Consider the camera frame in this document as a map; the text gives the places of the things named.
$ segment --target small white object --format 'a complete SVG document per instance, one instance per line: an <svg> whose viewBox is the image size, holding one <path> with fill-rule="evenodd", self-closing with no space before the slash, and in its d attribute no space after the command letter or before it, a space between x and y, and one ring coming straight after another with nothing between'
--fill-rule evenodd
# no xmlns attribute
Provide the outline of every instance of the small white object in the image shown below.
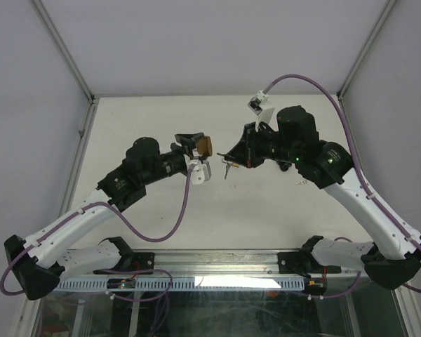
<svg viewBox="0 0 421 337"><path fill-rule="evenodd" d="M406 241L411 242L411 241L418 241L419 237L417 237L414 234L411 234L409 237L406 237Z"/></svg>
<svg viewBox="0 0 421 337"><path fill-rule="evenodd" d="M211 165L207 160L190 159L187 155L184 155L184 159L187 165L187 170L193 166L193 171L190 176L190 182L192 185L200 185L205 181L211 179Z"/></svg>
<svg viewBox="0 0 421 337"><path fill-rule="evenodd" d="M256 96L251 98L250 102L248 103L248 106L251 109L251 111L253 111L258 116L258 119L255 122L256 132L259 130L259 125L261 121L269 124L272 120L274 107L270 102L268 102L268 97L269 95L265 95L262 91L259 91L256 94ZM256 109L254 109L250 105L253 101L259 102L256 105Z"/></svg>
<svg viewBox="0 0 421 337"><path fill-rule="evenodd" d="M373 191L373 193L371 193L370 195L366 196L366 199L371 200L372 198L376 198L376 192Z"/></svg>

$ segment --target black bracket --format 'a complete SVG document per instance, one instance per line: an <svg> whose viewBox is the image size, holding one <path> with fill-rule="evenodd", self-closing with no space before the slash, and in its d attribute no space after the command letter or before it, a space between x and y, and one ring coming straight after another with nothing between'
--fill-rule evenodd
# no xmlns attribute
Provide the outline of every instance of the black bracket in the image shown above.
<svg viewBox="0 0 421 337"><path fill-rule="evenodd" d="M138 252L134 251L131 257L131 262L128 267L115 267L112 268L116 272L135 272L136 270L152 270L154 269L154 257L156 254L153 252ZM108 275L108 272L96 270L93 272L97 275ZM153 272L146 272L143 275L152 275Z"/></svg>
<svg viewBox="0 0 421 337"><path fill-rule="evenodd" d="M323 274L324 266L311 261L300 251L287 251L278 253L279 274L298 274L310 278L310 274ZM340 274L342 268L336 265L326 266L327 274Z"/></svg>

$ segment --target white wall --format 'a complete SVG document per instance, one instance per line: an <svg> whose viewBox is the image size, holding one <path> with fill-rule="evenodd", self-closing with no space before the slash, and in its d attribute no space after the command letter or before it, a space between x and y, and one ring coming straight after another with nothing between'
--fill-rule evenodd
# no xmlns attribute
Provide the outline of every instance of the white wall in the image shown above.
<svg viewBox="0 0 421 337"><path fill-rule="evenodd" d="M94 94L231 95L336 92L386 0L44 3Z"/></svg>
<svg viewBox="0 0 421 337"><path fill-rule="evenodd" d="M85 112L86 99L29 2L0 0L0 276L3 242L56 216ZM0 337L20 299L0 293Z"/></svg>
<svg viewBox="0 0 421 337"><path fill-rule="evenodd" d="M255 120L250 96L102 98L76 187L79 203L97 182L120 165L126 150L144 136L170 150L175 133L204 132L213 151L226 153L239 140L243 125ZM346 146L333 106L322 95L273 95L277 111L301 105L314 114L320 136ZM277 130L276 118L271 125ZM76 248L95 246L121 235L134 249L294 249L312 235L368 241L365 230L333 198L302 180L296 169L284 173L273 161L256 169L232 168L227 180L221 157L209 159L212 178L190 189L180 229L166 242L143 242L118 218L90 231ZM147 196L125 211L149 237L167 234L178 217L185 177L176 175L147 187Z"/></svg>
<svg viewBox="0 0 421 337"><path fill-rule="evenodd" d="M345 107L370 181L421 231L421 0L399 2Z"/></svg>

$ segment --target black plastic base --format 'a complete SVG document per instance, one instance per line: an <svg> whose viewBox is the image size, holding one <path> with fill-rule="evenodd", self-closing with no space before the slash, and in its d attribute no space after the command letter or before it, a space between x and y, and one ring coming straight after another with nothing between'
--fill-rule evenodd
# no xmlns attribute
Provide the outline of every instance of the black plastic base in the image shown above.
<svg viewBox="0 0 421 337"><path fill-rule="evenodd" d="M131 257L128 259L128 264L116 265L112 268L116 272L135 272L136 270L152 270L154 268L154 257L155 254L152 252L137 252L131 250ZM108 275L108 272L96 270L93 272L97 275ZM152 275L153 272L144 273L144 275Z"/></svg>
<svg viewBox="0 0 421 337"><path fill-rule="evenodd" d="M361 257L365 272L383 288L394 290L410 281L421 268L421 252L408 254L405 260L387 260L376 245Z"/></svg>
<svg viewBox="0 0 421 337"><path fill-rule="evenodd" d="M24 250L25 241L13 235L5 241L5 251L8 263L11 263ZM60 282L59 276L65 270L55 263L45 269L39 267L37 259L25 254L13 267L13 273L29 300L37 300L49 294Z"/></svg>

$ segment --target wire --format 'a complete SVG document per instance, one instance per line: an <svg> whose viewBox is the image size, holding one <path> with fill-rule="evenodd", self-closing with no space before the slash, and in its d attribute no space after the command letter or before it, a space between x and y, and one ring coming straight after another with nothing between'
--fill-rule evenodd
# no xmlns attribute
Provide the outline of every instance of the wire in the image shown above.
<svg viewBox="0 0 421 337"><path fill-rule="evenodd" d="M346 140L348 143L348 148L349 148L349 151L351 152L352 161L354 162L354 170L356 171L357 178L359 179L362 188L365 190L367 195L372 195L370 200L372 200L374 204L388 217L388 219L390 219L390 221L399 229L399 231L403 234L403 236L406 237L406 239L410 241L413 244L413 246L415 246L416 249L418 249L421 252L421 245L412 238L411 234L393 216L393 214L387 209L387 207L385 207L382 204L382 202L380 202L380 200L374 196L373 191L369 187L369 184L366 183L365 178L363 177L363 174L362 174L362 170L361 170L359 153L357 152L357 149L354 145L354 139L352 137L351 131L349 130L349 124L348 124L347 118L343 114L337 102L330 95L330 93L313 79L310 79L309 77L302 76L299 74L286 74L286 75L278 77L265 88L263 93L267 94L276 84L278 84L283 79L301 79L303 81L306 81L312 84L313 86L317 87L320 90L320 92L322 92L327 97L327 99L329 99L329 101L332 103L333 107L335 108L335 111L337 112L338 117L340 118L340 121L342 123L343 131L345 132ZM415 288L413 286L409 286L407 284L404 284L404 286L407 289L416 291L417 293L421 293L421 289Z"/></svg>
<svg viewBox="0 0 421 337"><path fill-rule="evenodd" d="M148 242L162 242L162 241L166 241L167 239L171 238L173 236L173 234L176 233L176 231L178 230L178 228L179 228L179 226L180 226L180 224L182 222L182 219L184 218L185 209L187 207L187 200L189 198L190 178L192 176L193 168L194 167L191 166L187 170L187 177L186 177L185 191L184 191L184 199L182 200L182 206L181 206L180 215L178 216L178 220L176 221L175 226L173 226L173 229L167 235L165 235L163 237L160 237L158 239L152 239L150 237L146 237L142 233L138 232L131 225L131 223L119 211L117 211L114 207L112 207L111 205L109 205L106 202L101 202L101 201L94 202L92 204L89 204L88 206L85 206L82 209L83 209L83 211L87 211L89 209L93 209L93 208L98 207L98 206L106 207L107 209L110 209L112 212L114 212L114 214L116 214L123 221L123 223L131 230L131 232L133 232L134 234L136 234L142 240L145 240L145 241L148 241ZM36 241L36 243L39 245L42 241L44 241L45 239L47 239L54 232L56 232L57 230L59 230L62 226L66 225L69 221L71 221L72 219L76 218L79 215L80 215L79 212L74 212L74 213L70 214L64 220L60 221L55 227L53 227L52 229L50 229L49 231L47 231L47 233L45 233L44 235L42 235ZM8 290L6 290L6 288L5 288L5 281L6 281L6 278L7 278L8 274L14 268L14 266L20 261L20 259L23 256L25 256L26 254L28 254L28 252L31 251L33 248L34 248L34 245L30 244L27 248L25 248L23 251L21 251L9 263L8 267L5 269L4 273L2 274L2 276L0 278L0 291L2 292L2 294L7 295L7 296L16 296L16 295L20 295L20 294L24 293L23 290L19 290L19 291L8 291Z"/></svg>
<svg viewBox="0 0 421 337"><path fill-rule="evenodd" d="M110 270L110 269L102 269L103 272L108 272L110 274L114 274L114 275L127 275L127 274L133 274L133 272L116 272L115 270ZM162 296L164 296L165 294L168 293L168 291L171 289L172 285L173 285L173 276L171 273L169 273L167 270L164 269L148 269L148 270L138 270L135 273L137 275L141 275L141 274L147 274L148 272L161 272L166 274L169 278L170 281L168 283L167 288L162 291L160 294L154 296L154 297L150 297L150 298L139 298L139 299L134 299L134 298L126 298L123 296L119 296L116 295L115 293L108 291L107 293L111 294L111 297L115 297L118 298L119 300L125 300L126 302L133 302L133 303L141 303L141 302L150 302L151 300L157 300L158 298L161 298Z"/></svg>
<svg viewBox="0 0 421 337"><path fill-rule="evenodd" d="M166 294L164 298L165 298L165 301L163 302L162 308L160 310L159 310L159 302L161 299L159 299L158 302L156 303L154 321L150 329L150 332L148 333L149 337L152 337L162 327L163 323L167 319L168 311L170 310L170 299L168 298L168 294ZM164 314L161 319L161 322L157 324L157 322L159 321L159 318L161 318L162 312L164 312Z"/></svg>
<svg viewBox="0 0 421 337"><path fill-rule="evenodd" d="M334 239L334 241L340 241L340 240L352 242L352 240L348 239L347 237L336 237ZM294 294L299 295L299 296L305 296L305 297L310 296L310 298L316 298L316 299L339 298L339 297L347 295L348 293L353 292L357 288L357 286L360 284L360 281L361 281L361 275L362 275L362 272L360 272L360 271L357 272L357 276L356 276L356 279L354 280L354 283L351 284L351 286L348 289L346 289L345 291L342 291L341 293L337 293L335 295L318 296L318 295L309 295L309 294L305 294L305 293L294 293Z"/></svg>

